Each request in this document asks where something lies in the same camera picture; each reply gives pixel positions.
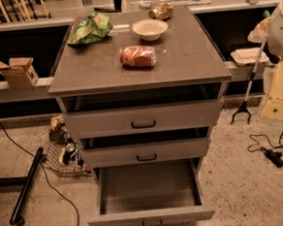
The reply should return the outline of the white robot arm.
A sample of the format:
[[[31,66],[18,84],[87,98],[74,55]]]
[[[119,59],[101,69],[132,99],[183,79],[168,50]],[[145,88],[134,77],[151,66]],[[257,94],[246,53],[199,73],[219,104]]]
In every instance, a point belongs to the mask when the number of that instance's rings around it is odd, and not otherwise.
[[[283,0],[273,13],[263,19],[248,36],[248,41],[267,43],[269,52],[279,57],[272,70],[269,92],[261,114],[268,118],[283,117]]]

